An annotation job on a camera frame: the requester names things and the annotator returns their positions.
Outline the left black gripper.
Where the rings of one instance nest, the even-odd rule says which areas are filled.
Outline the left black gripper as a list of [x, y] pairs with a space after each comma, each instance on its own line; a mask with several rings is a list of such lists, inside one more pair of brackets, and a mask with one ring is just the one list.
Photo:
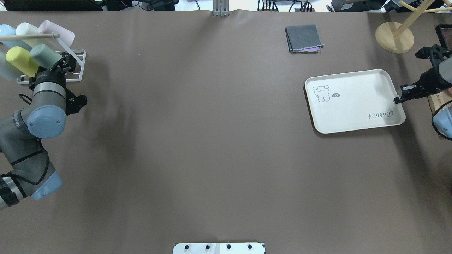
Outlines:
[[57, 61], [49, 70], [66, 74], [76, 70], [77, 60], [69, 53], [62, 52], [61, 59]]

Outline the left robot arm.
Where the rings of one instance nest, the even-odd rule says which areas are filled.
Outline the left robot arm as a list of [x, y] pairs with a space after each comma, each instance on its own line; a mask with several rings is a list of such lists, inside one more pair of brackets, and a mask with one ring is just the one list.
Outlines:
[[39, 67], [29, 79], [28, 106], [1, 119], [1, 153], [12, 167], [1, 175], [1, 209], [29, 196], [42, 199], [63, 186], [42, 140], [60, 135], [67, 116], [87, 104], [85, 95], [76, 96], [66, 86], [65, 75], [75, 68], [76, 58], [65, 52], [51, 68]]

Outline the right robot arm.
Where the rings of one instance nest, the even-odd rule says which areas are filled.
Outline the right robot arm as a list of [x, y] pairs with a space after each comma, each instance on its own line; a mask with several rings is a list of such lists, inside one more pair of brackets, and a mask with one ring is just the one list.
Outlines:
[[[437, 44], [423, 47], [415, 53], [418, 59], [429, 59], [432, 67], [421, 74], [419, 80], [411, 85], [401, 85], [401, 95], [394, 103], [403, 103], [411, 99], [420, 99], [446, 91], [452, 87], [451, 50]], [[433, 113], [431, 125], [435, 132], [446, 140], [452, 138], [451, 101], [443, 103]]]

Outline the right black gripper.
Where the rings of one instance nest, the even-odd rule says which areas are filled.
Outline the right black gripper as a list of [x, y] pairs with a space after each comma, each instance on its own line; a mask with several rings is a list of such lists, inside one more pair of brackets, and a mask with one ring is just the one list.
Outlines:
[[399, 104], [402, 101], [419, 99], [440, 91], [442, 80], [434, 72], [425, 72], [421, 74], [419, 80], [413, 84], [401, 85], [401, 95], [394, 98], [394, 103]]

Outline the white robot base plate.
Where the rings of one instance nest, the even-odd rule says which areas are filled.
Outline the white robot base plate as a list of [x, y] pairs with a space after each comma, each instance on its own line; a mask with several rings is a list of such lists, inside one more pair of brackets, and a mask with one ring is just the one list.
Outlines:
[[259, 242], [218, 242], [218, 243], [179, 243], [173, 254], [265, 254], [264, 243]]

